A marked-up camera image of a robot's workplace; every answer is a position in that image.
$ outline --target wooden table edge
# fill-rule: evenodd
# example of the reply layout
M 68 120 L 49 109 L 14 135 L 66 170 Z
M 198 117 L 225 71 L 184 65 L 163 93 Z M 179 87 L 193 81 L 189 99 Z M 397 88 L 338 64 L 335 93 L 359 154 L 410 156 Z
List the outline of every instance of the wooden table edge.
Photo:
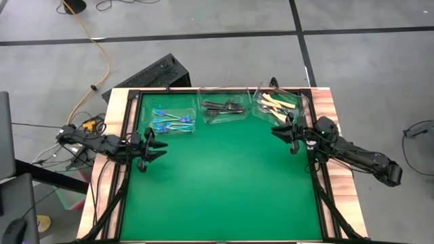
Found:
M 246 87 L 227 87 L 222 89 L 245 89 Z M 256 89 L 257 87 L 247 87 L 248 89 Z M 142 91 L 164 91 L 164 87 L 148 87 L 148 88 L 114 88 L 111 93 L 111 98 L 107 106 L 106 112 L 106 124 L 107 128 L 105 134 L 115 134 L 120 136 L 122 130 L 122 123 L 127 105 L 127 97 L 130 90 L 142 90 Z M 185 91 L 199 89 L 199 87 L 173 87 L 172 91 Z M 313 105 L 315 108 L 317 118 L 321 116 L 327 116 L 331 118 L 338 126 L 339 121 L 334 107 L 332 93 L 329 87 L 282 87 L 282 89 L 310 89 L 313 97 Z M 135 110 L 136 106 L 132 104 L 131 109 Z M 132 121 L 134 120 L 135 113 L 130 113 L 129 124 L 127 132 L 132 130 Z M 96 182 L 100 175 L 102 166 L 106 162 L 106 157 L 103 155 L 97 155 L 92 170 L 92 184 L 96 190 Z M 113 178 L 114 163 L 109 163 L 105 169 L 101 178 L 100 190 L 98 194 L 97 216 L 101 216 L 102 212 L 106 209 L 108 201 L 109 191 Z M 345 217 L 347 222 L 355 229 L 356 232 L 362 236 L 367 236 L 366 227 L 363 221 L 361 208 L 359 205 L 359 199 L 357 197 L 357 191 L 355 189 L 352 173 L 345 167 L 338 163 L 331 161 L 328 163 L 328 172 L 330 174 L 330 182 L 332 184 L 332 191 L 337 208 L 341 214 Z M 123 170 L 119 179 L 123 179 Z M 118 182 L 117 188 L 120 187 L 121 181 Z M 323 204 L 324 215 L 326 219 L 327 229 L 329 236 L 333 237 L 334 232 L 332 228 L 332 221 L 330 212 Z M 108 238 L 115 236 L 115 228 L 117 223 L 117 215 L 119 212 L 119 204 L 112 213 L 112 218 L 109 221 Z M 85 236 L 92 228 L 94 215 L 94 205 L 92 201 L 91 190 L 87 191 L 85 205 L 83 208 L 83 214 L 81 217 L 77 238 Z

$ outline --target beige utensil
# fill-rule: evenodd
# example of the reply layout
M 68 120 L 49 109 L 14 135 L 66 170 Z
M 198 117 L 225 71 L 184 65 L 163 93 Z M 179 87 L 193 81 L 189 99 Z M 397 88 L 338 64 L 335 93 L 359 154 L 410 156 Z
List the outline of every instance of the beige utensil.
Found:
M 296 106 L 294 104 L 290 104 L 290 103 L 287 103 L 287 102 L 282 102 L 280 100 L 272 99 L 271 96 L 268 95 L 268 94 L 262 94 L 262 97 L 264 97 L 269 102 L 274 103 L 274 104 L 279 104 L 279 105 L 285 106 L 287 108 L 296 108 Z
M 258 103 L 262 106 L 259 106 L 259 111 L 263 112 L 263 113 L 271 113 L 273 114 L 277 119 L 279 119 L 282 123 L 285 123 L 286 120 L 286 116 L 285 115 L 281 115 L 273 110 L 271 110 L 268 106 L 261 104 L 261 102 L 258 101 Z
M 260 103 L 261 103 L 262 105 L 267 105 L 267 106 L 270 106 L 270 107 L 272 107 L 272 108 L 282 108 L 282 105 L 280 105 L 280 104 L 276 104 L 276 103 L 274 103 L 274 102 L 268 102 L 268 101 L 266 101 L 266 100 L 261 100 Z

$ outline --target green mat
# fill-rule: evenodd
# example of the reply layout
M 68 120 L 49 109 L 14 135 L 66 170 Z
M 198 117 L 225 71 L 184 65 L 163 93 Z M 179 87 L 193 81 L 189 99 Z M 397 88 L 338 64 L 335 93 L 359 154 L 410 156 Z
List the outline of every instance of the green mat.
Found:
M 150 99 L 196 95 L 144 95 Z M 140 115 L 143 134 L 150 110 Z M 306 148 L 291 155 L 252 114 L 193 134 L 160 135 L 167 154 L 142 174 L 134 162 L 122 241 L 321 240 Z

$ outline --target concrete floor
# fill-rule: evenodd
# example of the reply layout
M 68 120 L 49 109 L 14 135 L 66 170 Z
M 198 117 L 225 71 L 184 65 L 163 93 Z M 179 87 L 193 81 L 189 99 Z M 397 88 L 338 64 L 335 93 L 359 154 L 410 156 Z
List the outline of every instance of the concrete floor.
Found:
M 93 37 L 295 30 L 286 0 L 115 2 L 104 13 L 95 10 L 97 2 L 88 0 L 87 9 L 79 15 Z M 85 38 L 74 18 L 56 13 L 58 4 L 58 0 L 8 0 L 0 13 L 0 41 Z M 434 25 L 434 3 L 427 0 L 296 0 L 296 4 L 304 30 Z M 305 39 L 317 85 L 332 88 L 343 135 L 362 147 L 385 153 L 404 170 L 402 185 L 396 188 L 383 186 L 372 176 L 355 175 L 369 236 L 381 241 L 432 243 L 434 178 L 421 176 L 405 164 L 401 135 L 411 124 L 434 118 L 434 33 L 315 35 Z M 296 36 L 103 46 L 113 71 L 101 92 L 168 53 L 189 70 L 194 86 L 257 85 L 272 76 L 282 86 L 308 85 Z M 0 90 L 10 94 L 13 121 L 45 125 L 65 124 L 72 107 L 106 68 L 92 44 L 1 46 L 0 63 Z M 91 114 L 105 109 L 100 96 L 92 96 L 81 108 Z M 55 135 L 56 129 L 14 126 L 16 157 L 33 160 L 55 143 Z M 421 137 L 406 145 L 409 160 L 434 174 L 434 152 L 429 143 L 429 138 Z M 64 169 L 64 165 L 53 169 Z M 35 191 L 40 198 L 49 186 L 36 187 L 41 188 Z M 50 206 L 59 204 L 53 195 L 38 209 L 50 210 L 44 213 L 57 218 L 64 211 Z M 42 243 L 75 236 L 79 213 L 72 214 L 75 217 L 67 223 L 54 222 L 57 234 Z

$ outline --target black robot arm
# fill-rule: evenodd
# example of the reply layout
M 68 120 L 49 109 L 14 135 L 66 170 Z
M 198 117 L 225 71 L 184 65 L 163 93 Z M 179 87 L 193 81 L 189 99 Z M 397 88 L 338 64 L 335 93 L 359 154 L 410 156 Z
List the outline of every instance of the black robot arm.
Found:
M 137 168 L 146 172 L 146 162 L 152 162 L 156 158 L 164 155 L 166 151 L 151 151 L 150 148 L 163 148 L 167 144 L 155 140 L 154 131 L 147 128 L 143 141 L 140 134 L 134 132 L 131 134 L 129 141 L 115 135 L 95 135 L 87 131 L 77 130 L 74 125 L 64 125 L 59 131 L 56 139 L 60 145 L 64 144 L 81 144 L 93 150 L 95 153 L 101 153 L 108 159 L 125 165 L 130 159 L 140 157 Z
M 273 127 L 272 134 L 286 143 L 292 144 L 291 153 L 296 154 L 299 142 L 312 150 L 319 163 L 328 159 L 338 159 L 372 174 L 387 186 L 401 184 L 402 168 L 380 152 L 372 152 L 355 146 L 339 136 L 336 124 L 327 117 L 321 117 L 313 127 L 303 127 L 293 123 L 289 116 L 287 122 Z

